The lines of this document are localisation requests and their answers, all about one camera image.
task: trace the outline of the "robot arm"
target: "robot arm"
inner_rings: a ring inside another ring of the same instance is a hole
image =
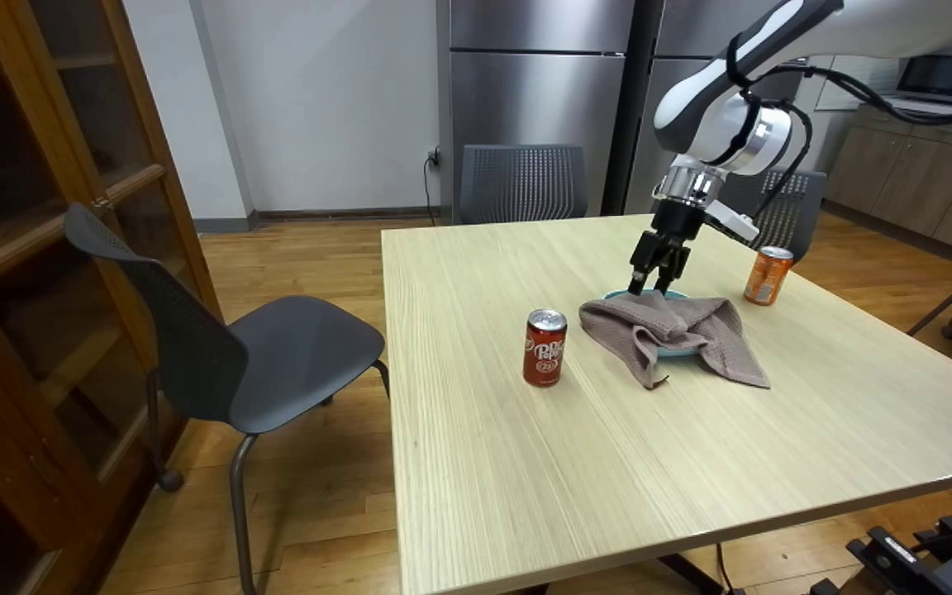
[[[723,55],[699,73],[682,78],[653,111],[653,135],[677,151],[664,201],[653,210],[630,265],[630,294],[642,294],[659,266],[659,289],[682,273],[687,260],[683,242],[696,235],[705,216],[723,222],[742,239],[758,228],[751,219],[714,201],[726,173],[761,175],[790,143],[790,111],[761,105],[742,92],[746,78],[769,73],[795,55],[850,51],[850,55],[912,55],[952,38],[952,0],[782,0],[751,30],[742,30]]]

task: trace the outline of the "chair backrest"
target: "chair backrest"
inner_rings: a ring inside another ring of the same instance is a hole
[[[461,144],[459,222],[527,222],[584,216],[577,144]]]
[[[88,207],[67,210],[67,239],[118,270],[137,289],[157,349],[157,386],[168,403],[198,421],[228,421],[247,368],[244,343],[210,317],[156,257],[136,254]]]
[[[753,248],[782,243],[800,260],[814,242],[818,201],[827,195],[823,173],[793,173],[774,201],[764,206],[767,192],[779,183],[782,167],[769,167],[764,178],[729,175],[719,188],[719,201],[738,210],[758,210],[753,225],[761,235]]]

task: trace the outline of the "chair leg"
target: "chair leg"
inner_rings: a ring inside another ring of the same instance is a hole
[[[952,303],[952,294],[938,302],[923,319],[916,319],[910,335],[919,335],[923,326],[930,326],[930,319],[935,319],[949,303]]]
[[[146,374],[146,414],[148,414],[146,428],[148,428],[148,455],[153,455],[156,483],[165,493],[179,493],[185,480],[168,469],[168,461],[157,448],[157,380],[156,380],[156,370]]]
[[[373,368],[375,368],[375,374],[381,374],[383,394],[390,395],[385,362],[383,362],[383,360],[373,360]]]
[[[254,571],[251,571],[251,546],[247,546],[247,504],[244,504],[244,459],[254,440],[258,436],[247,433],[232,461],[232,513],[234,513],[239,571],[240,571],[244,595],[258,595]]]

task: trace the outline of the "wooden table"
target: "wooden table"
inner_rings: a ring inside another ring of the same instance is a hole
[[[383,231],[405,590],[505,590],[952,484],[952,360],[705,228],[691,298],[729,298],[769,391],[695,360],[642,391],[577,308],[624,287],[646,219]],[[567,315],[565,375],[521,380],[533,308]]]

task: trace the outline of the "white wall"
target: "white wall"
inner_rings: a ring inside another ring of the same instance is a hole
[[[424,206],[433,0],[195,0],[195,16],[258,210]]]
[[[195,219],[247,219],[188,0],[124,0],[157,120]]]

